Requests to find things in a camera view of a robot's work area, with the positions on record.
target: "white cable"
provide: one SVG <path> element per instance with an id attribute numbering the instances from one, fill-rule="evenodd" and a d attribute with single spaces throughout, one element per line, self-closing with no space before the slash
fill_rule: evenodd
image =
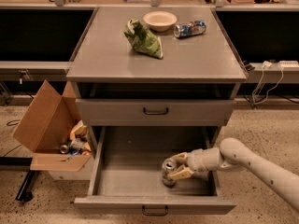
<path id="1" fill-rule="evenodd" d="M 277 84 L 274 87 L 272 87 L 271 89 L 269 89 L 267 91 L 267 93 L 265 95 L 265 98 L 263 100 L 261 100 L 260 102 L 257 102 L 257 103 L 255 103 L 255 101 L 253 100 L 253 102 L 254 102 L 255 105 L 258 105 L 258 104 L 261 104 L 261 103 L 265 102 L 268 99 L 269 92 L 271 90 L 275 89 L 278 86 L 278 84 L 280 83 L 280 81 L 283 79 L 283 68 L 279 64 L 278 64 L 278 67 L 279 67 L 279 69 L 281 71 L 281 78 L 279 79 L 279 81 L 277 82 Z"/>
<path id="2" fill-rule="evenodd" d="M 253 102 L 253 104 L 255 105 L 255 95 L 256 95 L 256 92 L 257 92 L 257 90 L 259 89 L 259 87 L 260 87 L 260 85 L 261 85 L 261 83 L 262 83 L 262 80 L 263 80 L 263 70 L 264 70 L 264 66 L 262 67 L 262 76 L 261 76 L 261 78 L 260 78 L 260 81 L 259 81 L 259 83 L 256 85 L 256 88 L 254 89 L 254 91 L 252 92 L 252 102 Z"/>

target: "open cardboard box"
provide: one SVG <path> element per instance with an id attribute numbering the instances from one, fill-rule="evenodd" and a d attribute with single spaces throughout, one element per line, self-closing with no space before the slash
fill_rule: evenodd
<path id="1" fill-rule="evenodd" d="M 31 170 L 79 171 L 91 157 L 59 152 L 60 145 L 67 141 L 70 131 L 80 120 L 75 101 L 70 82 L 60 95 L 47 80 L 44 81 L 12 134 L 34 152 Z"/>

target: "blue can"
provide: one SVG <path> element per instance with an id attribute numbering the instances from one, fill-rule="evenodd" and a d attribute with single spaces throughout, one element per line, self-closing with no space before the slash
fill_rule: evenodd
<path id="1" fill-rule="evenodd" d="M 206 22 L 204 20 L 189 21 L 186 23 L 176 24 L 174 35 L 176 38 L 200 35 L 206 31 Z"/>

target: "crumpled green bag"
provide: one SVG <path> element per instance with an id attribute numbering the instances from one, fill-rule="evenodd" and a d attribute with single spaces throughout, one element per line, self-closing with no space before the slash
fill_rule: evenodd
<path id="1" fill-rule="evenodd" d="M 163 58 L 161 39 L 137 19 L 130 19 L 124 28 L 124 35 L 137 52 L 151 57 Z"/>

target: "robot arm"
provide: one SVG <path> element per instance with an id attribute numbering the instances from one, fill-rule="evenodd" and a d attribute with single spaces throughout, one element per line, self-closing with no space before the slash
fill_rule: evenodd
<path id="1" fill-rule="evenodd" d="M 220 147 L 196 149 L 166 159 L 163 181 L 168 187 L 177 180 L 199 176 L 207 171 L 228 171 L 244 167 L 299 212 L 299 176 L 253 153 L 234 138 L 224 139 Z"/>

